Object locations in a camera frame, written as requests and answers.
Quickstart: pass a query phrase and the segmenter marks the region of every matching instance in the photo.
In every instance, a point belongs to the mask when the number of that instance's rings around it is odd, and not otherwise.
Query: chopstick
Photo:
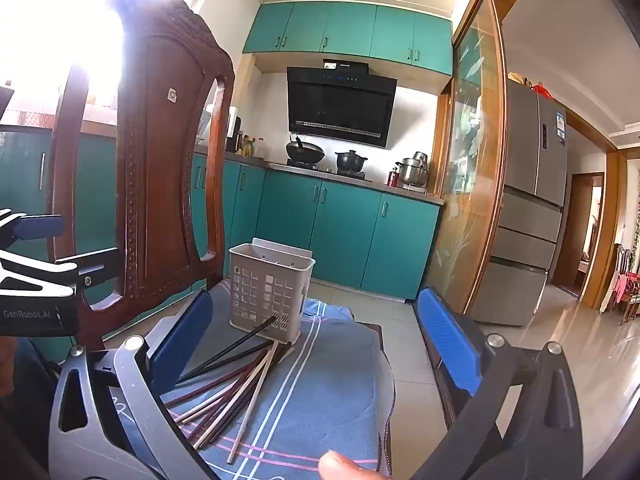
[[[217,412],[220,410],[220,407],[224,404],[226,404],[229,399],[236,393],[236,391],[240,388],[240,386],[246,381],[246,378],[249,376],[249,374],[251,373],[251,368],[255,367],[258,362],[260,362],[264,357],[266,357],[267,355],[267,351],[263,350],[260,355],[258,355],[257,358],[255,358],[249,365],[248,368],[245,372],[242,373],[242,375],[240,375],[240,377],[238,378],[238,380],[236,381],[236,384],[234,385],[233,388],[231,388],[220,400],[220,405],[218,407],[216,407],[215,409],[211,409],[210,412],[198,423],[198,425],[196,426],[196,428],[191,431],[191,433],[189,434],[189,436],[187,437],[188,441],[191,442],[201,431],[202,429],[207,425],[207,423],[214,417],[216,416]]]
[[[215,388],[216,386],[219,386],[220,384],[226,383],[229,379],[232,379],[236,375],[239,375],[239,374],[247,371],[251,366],[252,366],[252,362],[249,363],[249,364],[244,365],[241,368],[238,368],[238,370],[233,370],[232,372],[229,372],[227,375],[225,375],[223,377],[220,377],[220,378],[216,379],[215,381],[211,381],[208,384],[204,384],[204,386],[196,388],[192,392],[188,392],[188,393],[184,394],[183,396],[176,397],[175,399],[172,399],[172,400],[168,400],[167,402],[165,402],[164,405],[167,406],[167,407],[171,407],[174,404],[180,404],[181,402],[184,402],[185,400],[193,399],[193,397],[199,396],[201,393],[204,393],[207,390]]]
[[[229,386],[222,388],[222,390],[220,390],[218,393],[214,394],[213,396],[209,397],[209,399],[204,400],[197,406],[194,406],[193,408],[191,408],[189,411],[175,418],[174,422],[176,424],[179,424],[180,422],[184,422],[186,424],[188,422],[191,422],[193,419],[198,418],[200,415],[204,413],[204,411],[208,411],[208,410],[204,410],[204,408],[208,408],[214,402],[219,400],[220,397],[223,397],[231,388],[233,388],[236,385],[237,382],[238,380],[235,380]]]
[[[226,347],[225,349],[222,349],[220,352],[218,352],[216,355],[214,355],[212,358],[207,359],[206,361],[204,361],[202,364],[196,366],[193,370],[185,373],[182,377],[180,377],[178,379],[178,382],[183,382],[186,381],[187,379],[191,379],[195,376],[198,375],[198,373],[205,367],[209,366],[210,364],[212,364],[213,362],[217,361],[218,359],[220,359],[221,357],[225,356],[226,354],[228,354],[229,352],[231,352],[232,350],[234,350],[235,348],[239,347],[242,343],[244,343],[245,341],[247,341],[248,339],[252,338],[254,335],[256,335],[258,332],[261,332],[262,330],[264,330],[265,328],[267,328],[271,323],[273,323],[274,321],[276,321],[278,319],[278,314],[274,314],[273,316],[271,316],[269,319],[263,321],[262,323],[260,323],[260,325],[258,325],[257,327],[255,327],[253,330],[251,330],[251,332],[243,335],[240,339],[238,339],[237,341],[235,341],[234,343],[231,343],[231,345],[229,345],[228,347]]]
[[[269,345],[271,344],[271,341],[265,341],[263,343],[260,343],[259,345],[253,346],[247,350],[244,350],[242,352],[238,352],[237,354],[232,355],[231,357],[228,357],[226,359],[222,359],[222,361],[218,361],[217,363],[213,363],[210,365],[207,365],[206,367],[204,367],[203,369],[199,370],[198,373],[196,373],[195,375],[189,377],[188,379],[193,379],[195,377],[199,377],[200,375],[204,375],[212,370],[217,370],[218,368],[222,368],[225,365],[228,365],[229,363],[232,363],[234,361],[238,361],[238,359],[242,359],[243,357],[247,357],[248,355],[251,355],[257,351],[263,350],[265,348],[268,348]],[[176,384],[180,384],[183,383],[184,381],[187,381],[188,379],[178,379]]]
[[[239,390],[236,391],[235,395],[229,401],[228,405],[225,406],[225,408],[222,410],[222,412],[216,417],[216,420],[214,420],[211,423],[211,425],[205,430],[204,434],[193,445],[194,449],[198,449],[200,446],[202,446],[202,444],[204,444],[208,440],[208,437],[216,430],[216,427],[217,427],[218,423],[220,422],[220,420],[222,420],[222,418],[228,412],[230,412],[233,409],[233,407],[238,403],[238,399],[240,399],[242,394],[244,394],[244,392],[251,386],[251,383],[253,382],[254,378],[258,375],[258,373],[260,373],[260,370],[262,370],[262,368],[266,364],[267,358],[268,358],[268,356],[265,355],[264,358],[262,359],[262,361],[260,362],[260,364],[258,364],[257,367],[255,367],[252,370],[252,372],[249,375],[249,377],[246,379],[244,384],[242,386],[240,386]]]
[[[264,368],[262,368],[260,379],[258,380],[258,384],[254,389],[254,394],[251,397],[249,406],[247,407],[246,412],[244,412],[244,418],[242,419],[242,424],[240,425],[238,434],[236,435],[236,440],[234,441],[233,447],[231,448],[231,451],[229,452],[229,456],[226,459],[226,463],[228,464],[231,464],[234,460],[234,456],[236,455],[236,451],[238,450],[238,445],[240,444],[240,439],[244,435],[246,426],[249,423],[251,412],[254,410],[254,407],[255,407],[255,401],[258,399],[258,395],[260,395],[260,389],[262,388],[262,384],[264,383],[264,380],[267,377],[267,372],[271,367],[271,361],[273,360],[273,355],[276,353],[277,348],[278,348],[278,342],[274,341],[273,346],[271,347],[271,350],[269,350],[269,353],[267,354],[267,362],[264,365]]]
[[[281,363],[289,354],[293,352],[293,348],[290,348],[290,346],[291,343],[287,343],[286,345],[278,349],[274,357],[275,364]],[[271,366],[270,370],[267,373],[267,377],[273,370],[274,367]],[[254,380],[254,384],[252,384],[252,387],[242,395],[240,401],[238,402],[238,405],[220,420],[217,430],[212,432],[206,443],[215,442],[217,439],[219,439],[219,437],[225,433],[226,428],[228,428],[229,424],[233,420],[236,420],[236,417],[242,412],[246,404],[249,402],[250,395],[252,394],[253,388],[255,388],[255,382],[256,380]]]

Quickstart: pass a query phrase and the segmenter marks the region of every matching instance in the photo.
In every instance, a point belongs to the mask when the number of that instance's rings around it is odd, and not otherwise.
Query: kitchen countertop
[[[55,116],[46,116],[46,114],[37,114],[39,119],[46,119],[43,123],[39,123],[38,121],[30,121],[28,123],[23,124],[15,124],[21,126],[30,126],[35,128],[46,128],[51,129],[53,126],[52,120],[55,119]],[[10,127],[10,124],[4,124],[2,129],[7,129]],[[110,124],[102,124],[102,123],[93,123],[92,121],[83,121],[82,122],[82,133],[90,134],[90,135],[99,135],[103,137],[111,137],[115,138],[116,127]],[[201,155],[207,155],[207,145],[201,144],[199,142],[196,143],[195,153],[199,153]],[[348,184],[350,186],[364,187],[366,189],[374,189],[376,191],[382,191],[384,193],[390,193],[398,196],[403,196],[405,198],[411,198],[413,200],[420,200],[421,202],[428,202],[435,205],[443,205],[444,201],[437,198],[436,196],[420,193],[417,191],[410,191],[408,189],[401,189],[399,187],[389,187],[385,184],[381,184],[379,182],[370,182],[368,180],[358,180],[357,178],[350,178],[348,176],[341,176],[335,173],[327,173],[326,171],[318,171],[318,170],[307,170],[305,168],[295,168],[293,166],[286,166],[285,164],[277,164],[275,162],[268,162],[263,160],[262,158],[257,158],[254,156],[242,156],[236,155],[235,153],[225,152],[225,159],[232,160],[235,162],[240,162],[241,164],[248,164],[250,166],[258,166],[260,168],[265,168],[266,170],[273,171],[286,171],[287,173],[294,173],[303,176],[312,176],[316,178],[322,178],[323,180],[332,180],[334,182],[340,182],[342,184]]]
[[[196,151],[200,151],[202,146],[197,146]],[[276,162],[268,162],[261,158],[254,156],[242,156],[235,153],[225,152],[225,159],[232,160],[234,162],[240,162],[242,164],[248,164],[249,166],[258,166],[267,170],[273,171],[286,171],[287,173],[294,173],[303,176],[312,176],[316,178],[322,178],[323,180],[332,180],[334,182],[340,182],[341,184],[349,184],[350,186],[364,187],[366,189],[374,189],[384,193],[403,196],[405,198],[411,198],[412,200],[420,200],[421,202],[428,202],[435,205],[443,205],[444,201],[436,196],[420,193],[417,191],[410,191],[408,189],[402,189],[399,187],[389,187],[379,182],[370,182],[369,180],[358,180],[357,178],[350,178],[348,176],[341,176],[335,173],[327,173],[326,171],[307,170],[306,168],[296,168],[293,166],[286,166],[285,164],[277,164]]]

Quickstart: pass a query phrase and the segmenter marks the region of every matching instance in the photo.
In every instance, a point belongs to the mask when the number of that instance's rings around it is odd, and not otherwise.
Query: gray plastic basket
[[[311,251],[254,238],[229,249],[232,326],[250,332],[274,314],[260,335],[294,343],[315,260]]]

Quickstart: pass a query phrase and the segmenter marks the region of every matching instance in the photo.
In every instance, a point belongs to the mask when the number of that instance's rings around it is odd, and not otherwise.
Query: striped cloth
[[[219,283],[210,294],[214,303],[213,320],[186,369],[203,362],[244,334],[228,323],[228,283]],[[217,443],[200,451],[223,480],[316,480],[318,459],[329,449],[343,453],[363,467],[380,468],[376,418],[380,369],[378,335],[354,322],[345,307],[318,300],[305,303],[301,331],[294,352],[264,383],[234,462],[229,465],[226,458],[241,416]],[[251,338],[235,352],[260,341],[260,338]],[[249,356],[181,384],[163,396],[163,400],[196,389],[254,357]],[[122,394],[118,395],[116,389],[112,393],[136,454],[150,465],[156,465],[130,420]],[[211,392],[207,392],[172,410],[183,413],[210,395]],[[188,434],[194,427],[195,423],[192,423],[183,426],[182,430]]]

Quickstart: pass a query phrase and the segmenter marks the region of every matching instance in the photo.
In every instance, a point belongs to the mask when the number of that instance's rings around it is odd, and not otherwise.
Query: red bag
[[[547,99],[553,99],[553,96],[549,93],[549,90],[547,90],[542,83],[538,83],[535,86],[532,86],[531,89],[535,92],[538,92],[540,95],[543,95],[544,97],[546,97]]]

